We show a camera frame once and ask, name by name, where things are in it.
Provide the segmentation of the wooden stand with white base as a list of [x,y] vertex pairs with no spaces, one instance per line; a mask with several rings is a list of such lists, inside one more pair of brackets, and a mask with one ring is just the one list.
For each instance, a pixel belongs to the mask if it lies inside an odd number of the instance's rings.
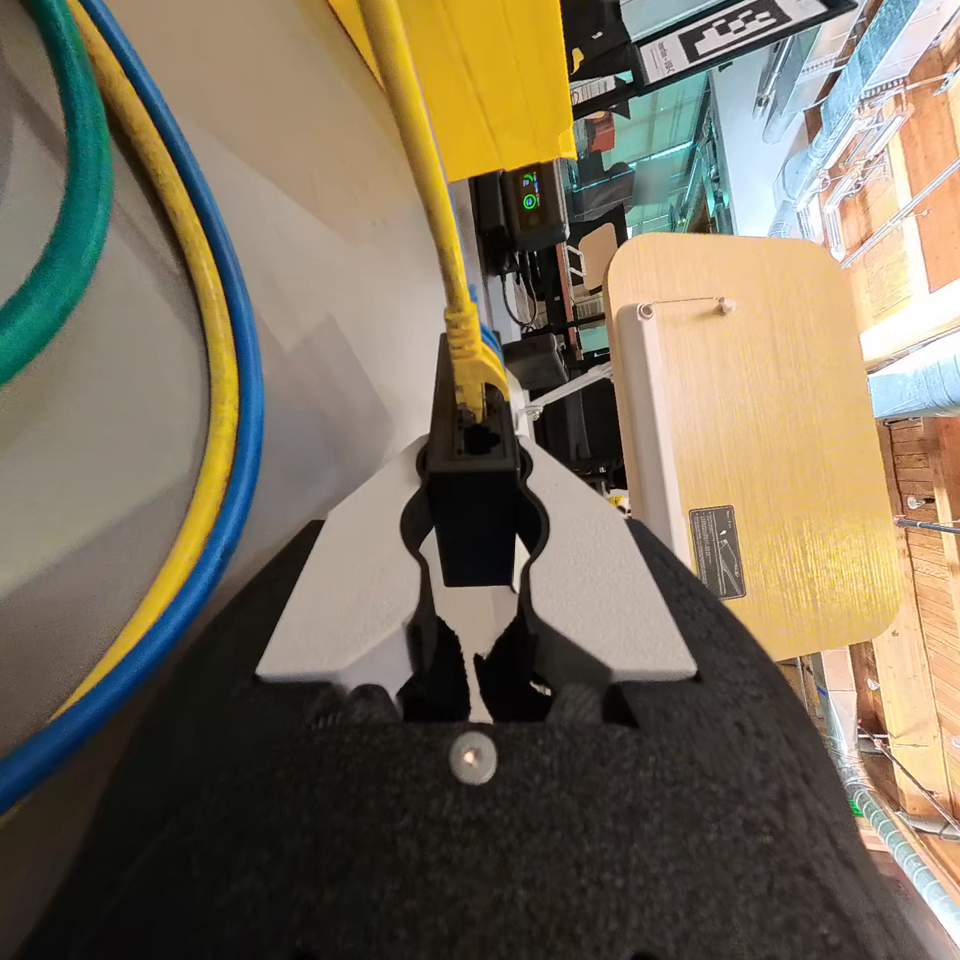
[[651,233],[603,295],[632,516],[776,662],[883,634],[902,573],[845,271],[804,239]]

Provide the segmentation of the yellow plastic bin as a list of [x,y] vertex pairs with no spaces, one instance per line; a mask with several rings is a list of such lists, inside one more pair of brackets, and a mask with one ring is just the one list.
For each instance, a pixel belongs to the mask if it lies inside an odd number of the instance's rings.
[[397,7],[447,183],[574,159],[559,1]]

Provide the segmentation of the black network switch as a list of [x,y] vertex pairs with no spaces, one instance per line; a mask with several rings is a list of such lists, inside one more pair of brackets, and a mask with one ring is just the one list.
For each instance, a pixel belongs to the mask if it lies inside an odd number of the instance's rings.
[[458,407],[442,334],[422,477],[450,588],[506,587],[514,580],[522,459],[509,401],[494,387],[485,388],[485,400],[480,421]]

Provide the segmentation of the black and white tag sign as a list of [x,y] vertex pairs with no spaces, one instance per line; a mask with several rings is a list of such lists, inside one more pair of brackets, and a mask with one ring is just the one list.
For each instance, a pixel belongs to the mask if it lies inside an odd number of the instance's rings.
[[857,8],[848,1],[720,2],[633,42],[631,80],[638,90],[659,89]]

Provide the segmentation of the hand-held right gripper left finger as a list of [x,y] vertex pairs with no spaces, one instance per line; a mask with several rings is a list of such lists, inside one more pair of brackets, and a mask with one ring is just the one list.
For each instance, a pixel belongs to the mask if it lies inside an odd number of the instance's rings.
[[413,442],[321,523],[256,667],[265,683],[376,686],[413,722],[471,713],[460,640],[438,614],[422,545],[433,530]]

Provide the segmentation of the black power adapter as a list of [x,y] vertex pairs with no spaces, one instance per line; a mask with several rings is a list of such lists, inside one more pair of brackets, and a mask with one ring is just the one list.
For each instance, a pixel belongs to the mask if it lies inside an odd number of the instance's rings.
[[553,333],[540,333],[501,346],[507,371],[522,390],[535,394],[560,388],[570,381],[563,343]]

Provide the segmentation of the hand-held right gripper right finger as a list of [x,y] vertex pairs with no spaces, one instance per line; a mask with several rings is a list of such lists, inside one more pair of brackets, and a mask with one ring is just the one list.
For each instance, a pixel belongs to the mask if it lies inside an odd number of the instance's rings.
[[474,657],[494,722],[541,722],[569,687],[683,682],[698,667],[631,529],[528,438],[521,460],[515,616]]

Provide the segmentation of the black power station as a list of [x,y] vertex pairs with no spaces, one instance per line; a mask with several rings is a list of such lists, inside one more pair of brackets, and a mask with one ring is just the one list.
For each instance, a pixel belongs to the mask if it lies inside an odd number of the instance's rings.
[[514,249],[534,253],[569,238],[570,221],[558,159],[502,171],[500,188]]

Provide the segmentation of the silver ventilation duct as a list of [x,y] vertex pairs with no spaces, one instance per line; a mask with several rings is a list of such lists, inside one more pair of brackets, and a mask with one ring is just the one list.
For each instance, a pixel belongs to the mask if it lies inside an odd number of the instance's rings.
[[868,376],[870,405],[876,419],[957,417],[958,353],[919,351]]
[[873,786],[854,747],[847,742],[841,715],[830,692],[818,687],[818,696],[827,730],[827,749],[847,799],[856,805],[946,935],[955,947],[959,947],[958,902],[930,869],[928,861],[922,856],[919,841],[911,836],[903,819]]

